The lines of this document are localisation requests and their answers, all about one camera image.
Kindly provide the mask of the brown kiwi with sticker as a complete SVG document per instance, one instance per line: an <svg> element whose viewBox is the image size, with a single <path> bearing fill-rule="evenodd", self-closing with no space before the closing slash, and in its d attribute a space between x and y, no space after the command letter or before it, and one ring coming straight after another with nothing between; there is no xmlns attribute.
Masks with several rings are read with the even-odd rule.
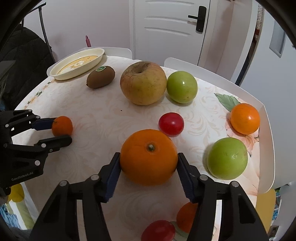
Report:
<svg viewBox="0 0 296 241"><path fill-rule="evenodd" d="M93 70L87 77L86 85L97 89L109 85L115 78L115 71L110 66L100 66Z"/></svg>

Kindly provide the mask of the red tomato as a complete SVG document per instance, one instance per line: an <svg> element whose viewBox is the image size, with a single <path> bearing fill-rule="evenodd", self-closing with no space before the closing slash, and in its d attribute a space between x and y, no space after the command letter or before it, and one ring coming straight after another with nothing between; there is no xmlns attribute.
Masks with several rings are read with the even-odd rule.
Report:
<svg viewBox="0 0 296 241"><path fill-rule="evenodd" d="M175 237L175 227L166 220L151 223L142 233L141 241L172 241Z"/></svg>
<svg viewBox="0 0 296 241"><path fill-rule="evenodd" d="M165 113L159 118L159 130L167 136L178 136L184 127L184 119L178 113Z"/></svg>

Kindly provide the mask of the black clothing on rack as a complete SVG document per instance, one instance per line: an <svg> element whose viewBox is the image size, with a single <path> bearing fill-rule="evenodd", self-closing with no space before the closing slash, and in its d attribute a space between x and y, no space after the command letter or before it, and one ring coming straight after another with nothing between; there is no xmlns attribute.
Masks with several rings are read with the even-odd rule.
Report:
<svg viewBox="0 0 296 241"><path fill-rule="evenodd" d="M1 101L6 110L17 105L44 79L54 64L47 44L33 31L18 25L1 51L1 61L15 61L9 69Z"/></svg>

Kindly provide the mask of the large orange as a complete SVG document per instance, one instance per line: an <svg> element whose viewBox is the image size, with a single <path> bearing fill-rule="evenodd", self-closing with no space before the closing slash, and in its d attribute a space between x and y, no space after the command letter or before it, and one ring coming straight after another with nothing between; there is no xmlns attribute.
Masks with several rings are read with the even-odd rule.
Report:
<svg viewBox="0 0 296 241"><path fill-rule="evenodd" d="M126 178L142 186L166 183L176 170L177 148L158 130L140 130L129 136L120 151L120 165Z"/></svg>

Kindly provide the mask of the cream oval fruit dish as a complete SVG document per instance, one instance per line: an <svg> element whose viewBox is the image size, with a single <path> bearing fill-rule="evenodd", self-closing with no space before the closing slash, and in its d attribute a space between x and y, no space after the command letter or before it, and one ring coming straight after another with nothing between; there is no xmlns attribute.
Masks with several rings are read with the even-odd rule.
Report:
<svg viewBox="0 0 296 241"><path fill-rule="evenodd" d="M56 80L68 80L81 75L102 60L105 50L102 48L86 48L57 62L48 69L48 75Z"/></svg>

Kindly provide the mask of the floral white tablecloth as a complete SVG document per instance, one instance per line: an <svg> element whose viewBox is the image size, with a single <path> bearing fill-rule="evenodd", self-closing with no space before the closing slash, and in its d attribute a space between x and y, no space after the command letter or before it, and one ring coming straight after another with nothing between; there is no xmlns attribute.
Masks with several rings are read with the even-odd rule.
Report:
<svg viewBox="0 0 296 241"><path fill-rule="evenodd" d="M58 182L80 182L98 172L120 153L122 165L114 196L103 206L113 240L174 240L193 222L195 204L186 199L176 172L178 152L213 179L239 181L252 202L258 187L259 136L236 132L222 104L226 91L197 79L198 93L189 104L176 104L163 95L159 101L135 105L120 87L122 73L133 60L109 56L105 65L115 78L102 88L86 85L87 76L69 81L48 78L18 105L44 118L67 116L73 122L73 142L49 154L42 176L26 182L42 210Z"/></svg>

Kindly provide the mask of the small tangerine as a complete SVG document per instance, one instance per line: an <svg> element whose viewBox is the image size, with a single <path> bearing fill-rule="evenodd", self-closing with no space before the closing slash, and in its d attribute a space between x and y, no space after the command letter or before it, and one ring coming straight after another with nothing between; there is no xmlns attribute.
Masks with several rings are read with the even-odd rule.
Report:
<svg viewBox="0 0 296 241"><path fill-rule="evenodd" d="M53 121L51 130L55 137L70 136L73 132L72 121L66 116L59 116Z"/></svg>

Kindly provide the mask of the yellow stool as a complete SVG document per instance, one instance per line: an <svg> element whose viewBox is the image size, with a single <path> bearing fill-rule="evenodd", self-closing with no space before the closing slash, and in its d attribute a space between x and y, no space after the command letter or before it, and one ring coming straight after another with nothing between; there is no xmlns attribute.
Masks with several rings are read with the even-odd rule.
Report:
<svg viewBox="0 0 296 241"><path fill-rule="evenodd" d="M276 192L270 189L266 193L259 194L256 201L256 211L263 223L266 233L268 233L273 218Z"/></svg>

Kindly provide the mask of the pink plastic tool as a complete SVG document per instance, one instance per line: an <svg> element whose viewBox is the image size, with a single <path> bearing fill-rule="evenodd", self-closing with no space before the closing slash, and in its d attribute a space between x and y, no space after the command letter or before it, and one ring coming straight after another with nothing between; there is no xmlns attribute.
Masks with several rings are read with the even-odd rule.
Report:
<svg viewBox="0 0 296 241"><path fill-rule="evenodd" d="M88 36L85 36L85 40L86 40L87 47L91 47L91 42L90 42L90 39L88 38Z"/></svg>

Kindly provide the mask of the black metal rack pole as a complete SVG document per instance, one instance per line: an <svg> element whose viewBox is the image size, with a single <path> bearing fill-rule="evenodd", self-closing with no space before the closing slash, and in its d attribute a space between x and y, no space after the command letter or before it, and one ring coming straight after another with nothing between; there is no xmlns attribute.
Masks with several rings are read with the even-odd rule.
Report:
<svg viewBox="0 0 296 241"><path fill-rule="evenodd" d="M28 14L30 14L30 13L32 13L34 11L38 11L38 13L39 13L39 20L40 20L40 25L41 25L41 29L42 29L44 41L45 41L45 43L46 43L46 45L48 47L48 50L49 50L49 53L51 55L52 60L55 63L56 61L55 61L55 58L54 58L54 55L53 55L52 47L49 44L49 40L48 40L48 37L47 37L45 25L44 25L43 13L42 13L42 8L44 6L46 6L46 4L47 3L45 1L43 3L39 3L36 7L34 7L33 9L31 9Z"/></svg>

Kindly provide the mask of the green apple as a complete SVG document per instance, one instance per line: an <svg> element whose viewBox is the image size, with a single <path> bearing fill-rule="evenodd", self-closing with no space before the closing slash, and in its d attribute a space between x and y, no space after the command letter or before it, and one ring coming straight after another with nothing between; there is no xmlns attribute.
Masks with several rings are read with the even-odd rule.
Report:
<svg viewBox="0 0 296 241"><path fill-rule="evenodd" d="M188 72L176 71L168 77L166 90L172 100L187 104L197 95L197 80Z"/></svg>
<svg viewBox="0 0 296 241"><path fill-rule="evenodd" d="M222 138L215 142L207 156L207 168L212 176L232 180L240 176L248 163L248 151L236 138Z"/></svg>

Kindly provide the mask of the orange persimmon at table edge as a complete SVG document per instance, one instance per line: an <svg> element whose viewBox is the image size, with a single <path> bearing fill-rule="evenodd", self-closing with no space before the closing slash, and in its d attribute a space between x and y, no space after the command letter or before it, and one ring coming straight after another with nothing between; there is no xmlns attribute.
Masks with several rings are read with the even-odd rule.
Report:
<svg viewBox="0 0 296 241"><path fill-rule="evenodd" d="M260 115L252 105L241 103L230 112L230 123L237 132L250 135L259 128Z"/></svg>

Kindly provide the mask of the orange tomato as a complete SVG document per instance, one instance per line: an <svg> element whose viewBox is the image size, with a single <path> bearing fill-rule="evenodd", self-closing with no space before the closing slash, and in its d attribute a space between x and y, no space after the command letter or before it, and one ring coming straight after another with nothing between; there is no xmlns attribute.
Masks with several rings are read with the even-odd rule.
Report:
<svg viewBox="0 0 296 241"><path fill-rule="evenodd" d="M197 203L188 202L180 208L176 217L176 223L179 229L186 233L190 232L196 215L197 207Z"/></svg>

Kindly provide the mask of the large yellow-red apple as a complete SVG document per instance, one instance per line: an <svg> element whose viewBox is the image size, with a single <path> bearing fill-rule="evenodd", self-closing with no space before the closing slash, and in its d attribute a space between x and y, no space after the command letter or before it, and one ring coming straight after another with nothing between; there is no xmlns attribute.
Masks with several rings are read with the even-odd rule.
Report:
<svg viewBox="0 0 296 241"><path fill-rule="evenodd" d="M139 61L122 73L121 91L136 105L150 105L157 102L165 93L167 77L156 63Z"/></svg>

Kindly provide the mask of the white door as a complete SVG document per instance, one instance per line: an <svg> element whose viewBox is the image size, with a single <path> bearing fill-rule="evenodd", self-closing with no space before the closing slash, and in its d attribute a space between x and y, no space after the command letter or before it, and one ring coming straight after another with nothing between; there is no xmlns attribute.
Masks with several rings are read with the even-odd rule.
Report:
<svg viewBox="0 0 296 241"><path fill-rule="evenodd" d="M169 58L192 64L200 59L210 1L133 1L133 53L135 59L163 65ZM207 8L204 32L196 31L199 6Z"/></svg>

